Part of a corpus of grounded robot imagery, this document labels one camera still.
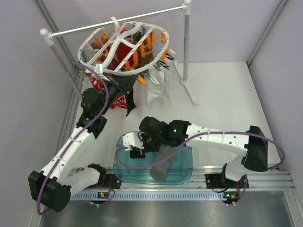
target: gray cloth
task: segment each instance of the gray cloth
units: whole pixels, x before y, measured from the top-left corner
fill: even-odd
[[[167,156],[169,156],[174,151],[174,148],[165,146],[161,147],[158,152],[156,152],[156,158],[153,163],[159,162],[163,159],[165,159]],[[175,156],[169,158],[164,163],[154,166],[150,170],[150,175],[153,179],[156,181],[165,181],[167,173],[169,171],[169,166],[171,163],[174,163],[176,161]]]

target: red cloth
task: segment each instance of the red cloth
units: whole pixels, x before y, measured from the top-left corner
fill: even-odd
[[[123,59],[128,55],[128,53],[131,51],[132,49],[129,46],[126,46],[123,43],[120,43],[117,50],[116,50],[116,56],[118,59],[118,62],[122,62]],[[129,65],[130,67],[132,67],[132,65],[134,64],[134,59],[133,59],[133,55],[128,59]]]
[[[92,78],[91,83],[93,87],[98,91],[100,91],[103,87],[101,81],[99,79],[93,78],[91,74],[87,74],[87,76],[89,77],[89,79]],[[116,107],[127,109],[125,96],[123,95],[117,96],[116,100],[113,102],[110,108],[115,109]]]

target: white wall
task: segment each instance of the white wall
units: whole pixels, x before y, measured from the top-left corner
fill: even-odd
[[[60,30],[168,9],[183,0],[44,0]],[[189,61],[246,61],[280,0],[192,0]],[[167,29],[183,61],[184,13],[142,19]],[[73,53],[91,33],[66,36]]]
[[[55,152],[69,83],[39,35],[33,1],[3,1],[0,14],[0,226],[25,227],[32,213],[28,176]]]
[[[303,201],[303,1],[291,0],[250,67],[274,139]]]

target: white sock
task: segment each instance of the white sock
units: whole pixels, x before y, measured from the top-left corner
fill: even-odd
[[[148,104],[155,98],[161,96],[166,88],[166,84],[164,82],[164,68],[161,66],[160,71],[156,68],[152,67],[149,69],[150,75],[153,76],[159,84],[153,82],[152,79],[145,78],[145,105]]]
[[[166,58],[164,61],[160,60],[160,64],[164,67],[164,82],[166,83],[166,87],[164,90],[164,95],[169,98],[169,92],[171,91],[170,86],[170,75],[173,68],[173,62],[176,57],[176,52],[169,48],[169,51],[166,53]]]

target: drying rack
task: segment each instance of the drying rack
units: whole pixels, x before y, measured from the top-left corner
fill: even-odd
[[[160,11],[155,11],[151,13],[146,13],[146,14],[141,14],[133,17],[126,17],[122,19],[116,20],[118,23],[123,23],[123,22],[129,22],[132,20],[136,19],[141,19],[145,17],[152,17],[164,13],[169,13],[169,12],[175,12],[175,11],[184,11],[185,15],[185,26],[184,26],[184,66],[183,66],[183,72],[181,70],[181,67],[179,66],[179,63],[177,61],[174,61],[174,67],[177,71],[177,74],[180,77],[181,84],[183,85],[184,89],[186,90],[191,102],[193,105],[198,105],[199,101],[190,85],[189,79],[188,79],[188,47],[189,47],[189,15],[190,15],[190,7],[191,7],[191,0],[184,0],[184,3],[181,6],[174,7],[174,8],[169,8],[169,9],[164,9]],[[82,99],[82,94],[80,89],[78,88],[77,84],[73,80],[73,75],[71,72],[69,72],[68,67],[64,63],[64,60],[62,59],[62,56],[60,55],[59,51],[56,48],[56,45],[54,43],[54,39],[65,36],[65,35],[71,35],[74,33],[78,32],[84,32],[92,29],[97,29],[101,27],[106,27],[106,26],[111,26],[114,25],[115,21],[111,20],[108,22],[100,23],[100,24],[94,24],[90,26],[84,26],[84,27],[79,27],[67,31],[62,31],[62,32],[49,32],[47,29],[43,28],[40,30],[40,35],[43,36],[45,39],[47,45],[51,48],[52,52],[54,53],[56,59],[58,60],[59,64],[61,65],[65,75],[67,76],[68,80],[71,82],[73,89],[75,90],[76,94],[78,95],[79,99]]]

